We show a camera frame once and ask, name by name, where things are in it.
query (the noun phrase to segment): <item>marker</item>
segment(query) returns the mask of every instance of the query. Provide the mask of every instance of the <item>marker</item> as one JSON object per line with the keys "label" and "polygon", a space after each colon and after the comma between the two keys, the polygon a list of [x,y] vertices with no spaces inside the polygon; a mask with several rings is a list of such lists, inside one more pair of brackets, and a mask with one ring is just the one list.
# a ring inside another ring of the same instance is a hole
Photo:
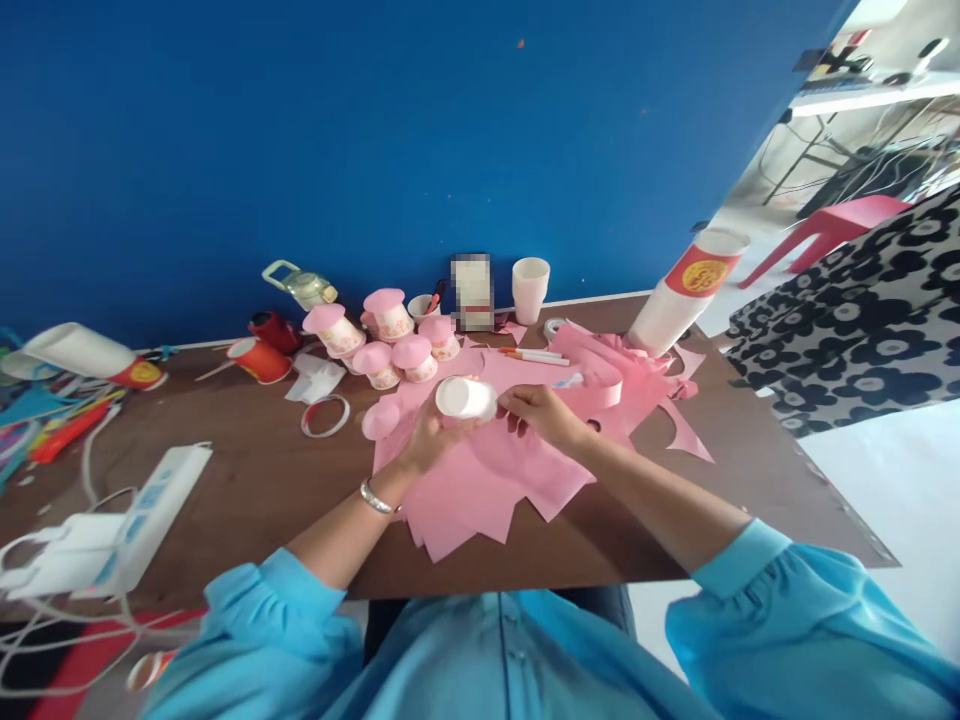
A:
{"label": "marker", "polygon": [[514,360],[525,360],[526,362],[539,362],[545,365],[569,365],[570,361],[563,357],[550,357],[549,355],[530,355],[523,353],[507,353],[507,357]]}
{"label": "marker", "polygon": [[521,353],[523,355],[540,355],[542,357],[552,357],[558,360],[563,358],[561,353],[550,352],[549,350],[532,350],[530,348],[497,348],[497,352],[502,352],[504,355],[509,355],[510,353]]}

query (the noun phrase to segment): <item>desk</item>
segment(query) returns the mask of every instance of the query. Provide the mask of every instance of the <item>desk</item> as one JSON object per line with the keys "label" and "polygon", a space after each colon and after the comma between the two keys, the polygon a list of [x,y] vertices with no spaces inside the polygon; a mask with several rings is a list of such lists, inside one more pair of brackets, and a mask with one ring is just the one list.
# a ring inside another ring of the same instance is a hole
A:
{"label": "desk", "polygon": [[[893,75],[895,71],[878,72],[876,77],[879,79]],[[845,110],[860,110],[863,108],[883,107],[885,105],[896,105],[901,102],[911,102],[915,100],[924,100],[929,98],[946,97],[948,95],[960,94],[960,73],[951,72],[928,72],[920,79],[911,82],[908,85],[892,86],[875,84],[861,90],[836,90],[833,92],[814,93],[811,95],[802,95],[795,97],[790,103],[792,116],[797,117],[816,117],[820,127],[817,129],[813,139],[810,140],[803,151],[783,174],[773,189],[763,201],[763,205],[770,202],[777,191],[787,181],[787,178],[793,173],[803,160],[811,160],[820,165],[839,170],[842,165],[831,160],[825,160],[817,155],[811,154],[810,150],[817,144],[820,138],[827,131],[827,127],[833,122],[837,113]],[[888,145],[899,135],[917,116],[919,116],[925,105],[911,107],[903,120],[897,125],[896,129],[890,133],[886,140],[881,143],[882,147]],[[820,115],[830,115],[826,122],[820,120]]]}
{"label": "desk", "polygon": [[[623,332],[645,297],[546,308],[541,319],[565,316],[596,332]],[[508,345],[510,335],[474,335]],[[542,347],[541,328],[523,346]],[[697,329],[683,341],[707,359],[694,376],[697,396],[678,403],[716,458],[711,465],[666,450],[673,426],[656,410],[634,433],[638,450],[802,542],[829,545],[867,566],[896,561],[753,391],[734,388],[736,371]],[[346,376],[338,392],[353,405],[336,436],[300,433],[303,405],[283,399],[292,380],[262,387],[239,368],[202,383],[221,353],[183,351],[169,362],[170,379],[134,397],[94,445],[93,476],[101,496],[142,484],[174,445],[213,442],[214,455],[187,499],[139,587],[135,610],[201,607],[203,587],[221,572],[260,562],[356,490],[373,462],[373,444],[360,432],[360,414],[379,397],[366,378]],[[317,414],[315,427],[339,414]],[[25,487],[11,482],[0,500],[0,542],[60,522],[85,507],[76,481],[79,451],[42,470]],[[39,507],[51,503],[42,518]],[[414,546],[403,523],[391,526],[353,586],[352,598],[476,593],[532,587],[573,587],[672,580],[684,572],[602,484],[584,488],[552,523],[524,500],[509,541],[477,536],[436,565]]]}

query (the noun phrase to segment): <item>bangle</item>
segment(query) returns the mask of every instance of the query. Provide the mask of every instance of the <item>bangle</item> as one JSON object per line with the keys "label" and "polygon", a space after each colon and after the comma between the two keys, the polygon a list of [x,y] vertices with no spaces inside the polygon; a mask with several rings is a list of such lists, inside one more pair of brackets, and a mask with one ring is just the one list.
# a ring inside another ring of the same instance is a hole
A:
{"label": "bangle", "polygon": [[364,502],[367,503],[370,507],[376,510],[378,513],[384,515],[392,515],[393,513],[400,510],[398,505],[396,510],[387,505],[383,500],[378,498],[373,494],[373,490],[370,489],[370,478],[367,478],[362,483],[360,483],[360,497],[363,498]]}

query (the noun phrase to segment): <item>red mug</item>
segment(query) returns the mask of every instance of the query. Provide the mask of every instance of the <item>red mug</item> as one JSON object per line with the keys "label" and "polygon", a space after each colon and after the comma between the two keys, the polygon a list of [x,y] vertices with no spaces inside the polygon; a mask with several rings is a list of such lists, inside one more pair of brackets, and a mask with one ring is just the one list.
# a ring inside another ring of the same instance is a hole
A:
{"label": "red mug", "polygon": [[259,312],[250,318],[251,333],[284,355],[295,353],[303,346],[303,336],[275,312]]}

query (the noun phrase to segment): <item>pink chair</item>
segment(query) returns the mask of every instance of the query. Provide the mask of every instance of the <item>pink chair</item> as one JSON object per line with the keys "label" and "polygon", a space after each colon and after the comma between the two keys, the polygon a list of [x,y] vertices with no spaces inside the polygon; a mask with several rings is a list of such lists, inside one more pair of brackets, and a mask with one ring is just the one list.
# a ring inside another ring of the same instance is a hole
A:
{"label": "pink chair", "polygon": [[843,243],[853,240],[868,230],[872,230],[887,218],[899,215],[910,207],[886,195],[869,195],[850,202],[817,210],[796,230],[780,243],[779,247],[750,273],[750,277],[737,285],[743,290],[756,282],[757,278],[780,262],[784,256],[811,235],[818,237],[810,243],[787,272],[800,273],[823,257],[826,257]]}

